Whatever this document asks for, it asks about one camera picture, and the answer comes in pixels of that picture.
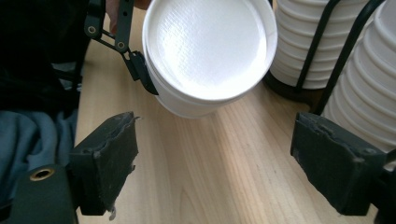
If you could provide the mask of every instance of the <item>white bowl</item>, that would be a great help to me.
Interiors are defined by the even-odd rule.
[[[283,50],[281,47],[276,49],[275,58],[279,58],[280,60],[287,62],[291,66],[298,68],[299,70],[303,69],[305,58],[298,58],[294,55],[290,55],[286,50]],[[332,71],[334,68],[336,60],[330,61],[316,61],[313,60],[311,65],[309,66],[309,71]]]
[[[392,58],[393,63],[387,63],[382,58],[378,57],[375,53],[373,41],[367,35],[360,44],[356,47],[359,48],[359,54],[356,54],[358,62],[360,62],[361,68],[366,71],[375,81],[380,84],[383,88],[395,91],[396,86],[396,58]]]
[[[332,48],[321,48],[318,47],[315,52],[314,60],[317,62],[328,62],[332,60],[337,60],[340,56],[341,49],[344,45],[332,47]],[[290,55],[293,55],[298,58],[306,58],[308,54],[310,46],[304,46],[295,43],[287,36],[278,34],[278,47],[282,48],[284,51],[288,52]]]
[[[284,24],[287,24],[289,27],[294,27],[296,30],[313,35],[318,28],[321,13],[319,16],[317,16],[313,15],[312,11],[309,9],[299,9],[298,7],[287,6],[304,5],[304,2],[306,1],[301,1],[298,3],[297,1],[291,0],[279,1],[276,8],[276,20],[282,21]],[[332,35],[349,32],[352,24],[359,14],[359,12],[355,13],[354,11],[348,12],[347,17],[344,18],[337,18],[332,13],[323,34]]]
[[[384,25],[385,23],[381,22],[380,18],[383,14],[384,6],[386,5],[381,5],[375,13],[371,29],[366,31],[365,41],[367,46],[370,47],[371,53],[396,69],[396,35],[392,34],[392,29],[394,29],[395,25],[393,23],[392,26],[387,27]]]
[[[198,118],[240,98],[274,59],[269,3],[231,1],[154,0],[146,13],[150,76],[160,102],[181,117]]]
[[[382,23],[382,26],[388,28],[389,35],[395,38],[396,36],[396,26],[394,25],[396,21],[396,2],[395,1],[384,1],[382,6],[380,6],[378,12],[378,22]]]
[[[391,151],[396,147],[396,141],[392,137],[393,131],[385,131],[370,120],[372,117],[364,114],[356,102],[350,101],[347,96],[349,89],[344,81],[337,84],[334,92],[327,103],[322,116],[328,118],[361,139],[378,147],[383,151]]]
[[[346,72],[350,75],[350,79],[361,90],[364,97],[378,102],[389,110],[396,111],[396,88],[389,90],[378,83],[375,74],[368,74],[367,70],[362,67],[364,62],[359,62],[358,55],[361,55],[361,48],[356,48],[356,53],[346,64]]]
[[[396,111],[364,95],[363,90],[353,80],[353,76],[341,77],[339,82],[343,88],[344,97],[349,102],[353,102],[356,109],[364,111],[379,126],[396,127]]]
[[[270,71],[277,80],[292,87],[297,85],[301,73],[300,70],[288,67],[277,58],[274,59]],[[312,73],[308,73],[303,88],[306,90],[323,89],[326,87],[327,81],[327,77],[315,77]]]
[[[277,5],[311,18],[320,18],[329,1],[277,0]],[[332,11],[332,20],[345,20],[358,15],[368,0],[340,1]]]
[[[283,36],[287,36],[290,40],[293,40],[296,44],[310,47],[312,43],[312,39],[314,34],[309,34],[298,27],[289,27],[282,20],[277,20],[277,30]],[[341,46],[345,44],[347,40],[347,36],[349,31],[339,33],[339,34],[331,34],[331,35],[323,35],[319,42],[320,48],[331,48],[334,46]]]

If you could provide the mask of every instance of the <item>person's arm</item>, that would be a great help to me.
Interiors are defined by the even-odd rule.
[[[143,10],[148,9],[151,0],[134,0],[134,6]],[[117,32],[117,17],[119,15],[120,0],[106,0],[106,13],[110,18],[110,32]]]

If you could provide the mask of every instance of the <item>wooden table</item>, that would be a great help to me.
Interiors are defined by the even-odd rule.
[[[142,51],[145,12],[136,9],[131,49]],[[117,199],[111,223],[373,223],[339,215],[290,155],[298,111],[262,83],[203,119],[179,118],[133,82],[121,56],[92,42],[84,67],[77,143],[125,111],[136,123],[135,170]],[[80,223],[110,223],[78,215]]]

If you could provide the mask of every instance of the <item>blue fabric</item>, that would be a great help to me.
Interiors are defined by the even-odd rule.
[[[27,110],[0,110],[0,204],[15,195],[20,174],[47,164],[69,163],[77,110],[55,116]]]

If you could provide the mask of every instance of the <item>black metal arm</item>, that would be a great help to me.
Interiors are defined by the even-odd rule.
[[[85,20],[85,34],[99,43],[114,49],[121,54],[122,59],[134,81],[141,80],[144,88],[151,94],[158,95],[145,64],[145,58],[139,51],[129,49],[129,37],[131,32],[132,17],[134,12],[134,0],[120,0],[118,29],[115,34],[104,30],[103,24],[106,14],[105,0],[91,0],[88,6]],[[106,35],[114,39],[114,44],[106,42],[102,37]]]

